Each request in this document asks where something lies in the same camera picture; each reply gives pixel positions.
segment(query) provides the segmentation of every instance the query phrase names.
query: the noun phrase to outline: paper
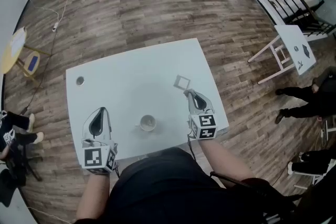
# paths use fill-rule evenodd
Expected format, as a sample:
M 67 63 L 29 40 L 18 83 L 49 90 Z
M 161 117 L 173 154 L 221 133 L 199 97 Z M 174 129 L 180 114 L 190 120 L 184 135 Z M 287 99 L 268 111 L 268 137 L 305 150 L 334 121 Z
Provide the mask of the paper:
M 22 46 L 25 44 L 25 36 L 26 36 L 25 31 L 22 28 L 21 31 L 17 33 L 15 37 L 13 38 L 11 42 L 12 57 L 14 57 L 14 55 L 19 50 L 21 50 Z

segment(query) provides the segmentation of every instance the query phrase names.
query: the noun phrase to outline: stool leg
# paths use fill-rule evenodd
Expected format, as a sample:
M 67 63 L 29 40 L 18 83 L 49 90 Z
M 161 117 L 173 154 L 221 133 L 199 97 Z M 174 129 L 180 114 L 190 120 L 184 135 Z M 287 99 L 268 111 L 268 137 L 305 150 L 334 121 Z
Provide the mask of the stool leg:
M 37 52 L 39 52 L 40 54 L 45 54 L 45 55 L 51 56 L 51 54 L 49 54 L 49 53 L 47 53 L 47 52 L 44 52 L 44 51 L 39 50 L 39 49 L 32 48 L 32 47 L 27 46 L 27 45 L 24 45 L 24 47 L 27 48 L 27 49 L 29 49 L 29 50 L 37 51 Z
M 19 67 L 19 69 L 21 69 L 23 71 L 24 74 L 26 74 L 28 76 L 28 78 L 30 80 L 33 81 L 33 83 L 35 84 L 36 87 L 39 87 L 40 83 L 38 83 L 38 81 L 36 79 L 33 78 L 33 76 L 31 76 L 27 71 L 26 69 L 23 68 L 22 65 L 19 64 L 20 61 L 17 61 L 16 62 L 16 65 Z

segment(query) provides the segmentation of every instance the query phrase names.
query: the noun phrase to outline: yellow round table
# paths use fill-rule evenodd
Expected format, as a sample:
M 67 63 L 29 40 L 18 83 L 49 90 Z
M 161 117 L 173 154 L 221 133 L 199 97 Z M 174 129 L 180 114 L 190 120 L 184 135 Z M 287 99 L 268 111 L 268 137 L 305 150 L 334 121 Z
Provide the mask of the yellow round table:
M 3 74 L 8 73 L 12 67 L 14 65 L 17 65 L 19 67 L 19 69 L 22 70 L 22 72 L 24 73 L 24 75 L 26 77 L 28 77 L 29 79 L 31 79 L 34 84 L 36 86 L 39 86 L 39 83 L 37 82 L 36 79 L 34 79 L 34 77 L 32 76 L 32 74 L 36 71 L 38 64 L 39 64 L 39 58 L 38 58 L 38 63 L 37 65 L 34 67 L 34 72 L 28 72 L 27 69 L 27 61 L 26 63 L 24 63 L 20 58 L 20 54 L 22 49 L 25 47 L 26 49 L 32 50 L 34 52 L 40 53 L 40 54 L 46 54 L 48 56 L 50 56 L 50 54 L 41 51 L 39 49 L 35 49 L 32 47 L 27 46 L 26 43 L 26 38 L 27 38 L 27 31 L 25 27 L 20 28 L 19 30 L 17 30 L 10 42 L 7 44 L 4 53 L 2 55 L 2 62 L 1 62 L 1 71 Z

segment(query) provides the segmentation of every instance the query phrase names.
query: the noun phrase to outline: black pants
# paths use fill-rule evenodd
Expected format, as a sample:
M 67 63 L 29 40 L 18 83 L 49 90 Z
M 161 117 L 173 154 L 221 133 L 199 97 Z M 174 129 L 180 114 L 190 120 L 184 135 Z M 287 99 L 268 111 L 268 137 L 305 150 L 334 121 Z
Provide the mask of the black pants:
M 284 109 L 286 118 L 310 118 L 314 116 L 331 116 L 336 113 L 334 94 L 313 93 L 311 87 L 288 87 L 283 89 L 284 94 L 306 101 L 308 104 L 299 108 Z
M 0 127 L 0 139 L 2 140 L 4 134 L 10 132 L 13 129 L 13 125 L 24 130 L 28 129 L 29 127 L 29 118 L 14 114 L 10 111 L 8 111 L 7 115 L 2 118 L 1 122 L 2 124 Z M 15 134 L 15 140 L 20 145 L 30 144 L 34 142 L 36 138 L 37 138 L 36 134 L 19 134 L 19 133 Z
M 335 150 L 308 151 L 303 153 L 302 163 L 293 163 L 294 172 L 306 174 L 324 174 L 327 172 L 328 164 L 331 159 L 336 158 Z

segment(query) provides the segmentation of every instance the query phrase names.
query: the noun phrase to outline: person's right hand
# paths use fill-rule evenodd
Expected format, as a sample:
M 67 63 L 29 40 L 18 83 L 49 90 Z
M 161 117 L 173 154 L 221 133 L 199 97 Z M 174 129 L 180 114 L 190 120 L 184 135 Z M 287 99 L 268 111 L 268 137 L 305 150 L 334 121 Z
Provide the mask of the person's right hand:
M 314 83 L 312 86 L 311 86 L 311 90 L 313 91 L 313 93 L 317 93 L 319 91 L 319 87 Z

